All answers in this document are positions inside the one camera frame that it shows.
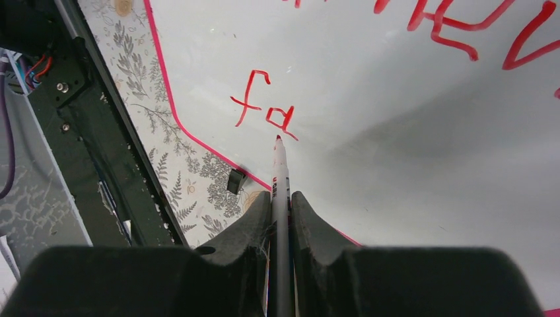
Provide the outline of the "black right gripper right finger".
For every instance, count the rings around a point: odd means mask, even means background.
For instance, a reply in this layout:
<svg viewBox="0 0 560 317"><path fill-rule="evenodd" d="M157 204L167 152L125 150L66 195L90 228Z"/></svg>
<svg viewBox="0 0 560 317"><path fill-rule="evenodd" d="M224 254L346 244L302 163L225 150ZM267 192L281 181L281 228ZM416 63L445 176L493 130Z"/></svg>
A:
<svg viewBox="0 0 560 317"><path fill-rule="evenodd" d="M292 230L301 316L542 316L518 266L479 247L357 246L301 192Z"/></svg>

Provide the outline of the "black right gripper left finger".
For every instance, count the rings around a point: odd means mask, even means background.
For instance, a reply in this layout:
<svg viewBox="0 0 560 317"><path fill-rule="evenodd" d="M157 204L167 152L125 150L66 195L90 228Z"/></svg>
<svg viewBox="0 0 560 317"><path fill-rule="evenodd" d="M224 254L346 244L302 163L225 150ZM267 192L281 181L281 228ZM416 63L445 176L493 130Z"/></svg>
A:
<svg viewBox="0 0 560 317"><path fill-rule="evenodd" d="M185 246L60 246L23 273L3 316L263 316L271 197Z"/></svg>

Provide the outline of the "white red marker pen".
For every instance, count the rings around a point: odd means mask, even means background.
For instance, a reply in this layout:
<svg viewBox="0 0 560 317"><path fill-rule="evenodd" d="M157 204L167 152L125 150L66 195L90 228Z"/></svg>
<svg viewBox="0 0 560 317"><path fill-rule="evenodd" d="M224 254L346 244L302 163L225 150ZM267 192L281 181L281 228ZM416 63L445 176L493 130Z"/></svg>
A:
<svg viewBox="0 0 560 317"><path fill-rule="evenodd" d="M286 148L280 135L273 148L268 316L295 316L293 257L290 250L291 191Z"/></svg>

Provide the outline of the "pink framed whiteboard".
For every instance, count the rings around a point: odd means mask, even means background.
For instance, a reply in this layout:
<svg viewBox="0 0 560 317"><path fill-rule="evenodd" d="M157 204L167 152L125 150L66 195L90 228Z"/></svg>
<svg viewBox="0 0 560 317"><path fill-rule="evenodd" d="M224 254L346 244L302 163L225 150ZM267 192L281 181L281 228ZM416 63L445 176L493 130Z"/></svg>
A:
<svg viewBox="0 0 560 317"><path fill-rule="evenodd" d="M364 245L491 246L559 307L558 1L147 1L180 129Z"/></svg>

